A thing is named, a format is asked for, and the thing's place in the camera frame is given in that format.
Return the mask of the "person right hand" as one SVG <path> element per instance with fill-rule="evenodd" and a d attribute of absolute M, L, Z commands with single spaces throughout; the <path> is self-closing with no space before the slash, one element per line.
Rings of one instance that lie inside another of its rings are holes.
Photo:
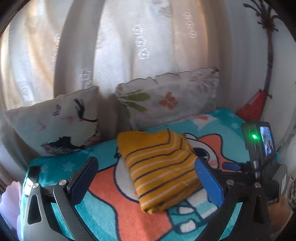
<path fill-rule="evenodd" d="M 271 233 L 278 232 L 287 222 L 290 216 L 290 206 L 284 196 L 280 196 L 276 202 L 268 205 Z"/>

